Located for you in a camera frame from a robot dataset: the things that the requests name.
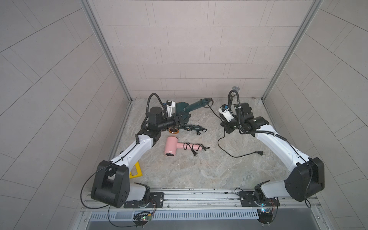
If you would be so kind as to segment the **green hair dryer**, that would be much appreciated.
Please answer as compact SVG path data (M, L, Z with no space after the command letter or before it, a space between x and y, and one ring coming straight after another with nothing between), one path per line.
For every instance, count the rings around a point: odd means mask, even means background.
M189 114L191 111L208 106L211 101L212 101L212 98L203 98L192 104L189 104L186 102L179 102L179 103L176 103L175 105L175 112L177 114L182 114L182 113Z
M195 131L197 135L201 135L201 133L205 133L208 131L206 128L202 126L185 124L170 128L169 132L172 134L178 134L181 129L186 131Z

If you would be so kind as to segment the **pink hair dryer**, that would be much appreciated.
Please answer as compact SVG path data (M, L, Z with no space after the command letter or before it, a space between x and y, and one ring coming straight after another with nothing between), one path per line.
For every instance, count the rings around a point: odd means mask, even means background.
M178 138L176 137L168 137L166 140L166 146L164 149L164 154L166 156L175 156L176 155L176 151L178 149L181 150L190 150L194 156L197 156L197 152L199 150L204 150L205 147L203 147L200 144L191 144L191 143L181 143L178 142Z

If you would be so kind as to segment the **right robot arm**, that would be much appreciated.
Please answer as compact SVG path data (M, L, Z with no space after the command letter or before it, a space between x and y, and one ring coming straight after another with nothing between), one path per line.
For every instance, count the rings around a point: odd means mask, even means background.
M324 163L318 157L311 158L294 147L278 134L263 117L254 117L248 103L235 105L231 110L223 104L219 108L221 126L225 133L238 130L240 134L252 135L268 146L290 172L285 180L262 182L255 186L254 201L264 206L267 200L276 197L291 197L308 203L308 198L325 188Z

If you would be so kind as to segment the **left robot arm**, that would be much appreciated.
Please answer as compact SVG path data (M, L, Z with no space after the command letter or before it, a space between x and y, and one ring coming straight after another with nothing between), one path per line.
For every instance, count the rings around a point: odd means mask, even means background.
M163 131L187 124L190 117L190 114L184 112L165 117L161 107L151 108L146 113L140 131L135 135L135 142L113 160L99 163L91 198L115 208L129 201L148 204L150 188L130 183L129 174L139 159L158 142Z

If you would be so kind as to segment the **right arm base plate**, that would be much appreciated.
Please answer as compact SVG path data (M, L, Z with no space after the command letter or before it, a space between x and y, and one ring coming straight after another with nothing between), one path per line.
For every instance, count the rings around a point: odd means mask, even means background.
M276 198L266 198L256 191L239 191L236 194L240 198L242 207L278 207L280 202Z

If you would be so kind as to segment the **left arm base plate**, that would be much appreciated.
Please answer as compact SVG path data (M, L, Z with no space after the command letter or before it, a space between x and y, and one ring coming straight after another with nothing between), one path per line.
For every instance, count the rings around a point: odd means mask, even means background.
M164 193L163 192L154 192L150 193L150 196L145 201L128 201L124 204L125 209L153 209L153 208L162 208L164 201Z

